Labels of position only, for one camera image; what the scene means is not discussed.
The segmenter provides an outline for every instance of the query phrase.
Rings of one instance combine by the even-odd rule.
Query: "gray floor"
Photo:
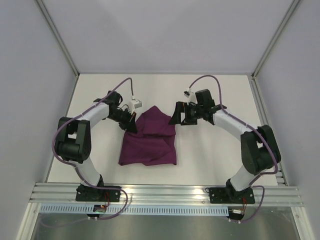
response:
[[[254,211],[247,209],[247,216]],[[82,214],[41,216],[50,226],[85,218]],[[299,240],[289,207],[263,207],[248,223],[234,224],[213,216],[121,215],[105,221],[88,221],[61,228],[39,227],[33,240]]]

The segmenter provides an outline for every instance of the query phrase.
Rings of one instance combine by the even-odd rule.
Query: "fabric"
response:
[[[176,165],[176,127],[170,119],[156,106],[144,112],[135,122],[138,132],[124,133],[119,164]]]

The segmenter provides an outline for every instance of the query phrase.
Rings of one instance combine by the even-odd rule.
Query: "white table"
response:
[[[164,74],[81,74],[68,111],[73,117],[88,108],[93,100],[104,97],[127,77],[133,78],[134,95],[142,101],[137,117],[156,105],[171,116],[177,101],[186,101],[185,89],[198,75]],[[245,122],[260,125],[256,105],[246,75],[218,75],[222,101],[228,110]],[[213,78],[204,78],[192,88],[209,89],[216,104],[218,87]],[[131,97],[129,81],[117,90],[123,103]],[[195,126],[176,126],[177,165],[118,165],[124,131],[112,120],[98,123],[91,132],[91,159],[109,184],[225,185],[242,165],[240,142],[225,130],[199,120]],[[48,182],[80,182],[74,169],[53,161]],[[256,184],[276,186],[274,175],[261,177]]]

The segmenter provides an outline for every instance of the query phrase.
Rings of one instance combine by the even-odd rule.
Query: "gray wall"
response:
[[[32,0],[0,1],[0,234],[17,235],[75,78]]]
[[[303,0],[258,76],[283,156],[320,239],[320,1]]]
[[[292,0],[44,0],[81,73],[252,73]]]

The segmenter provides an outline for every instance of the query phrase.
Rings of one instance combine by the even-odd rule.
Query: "purple cloth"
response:
[[[138,132],[124,133],[119,164],[177,165],[176,128],[168,124],[170,119],[156,106],[142,113],[135,122]]]

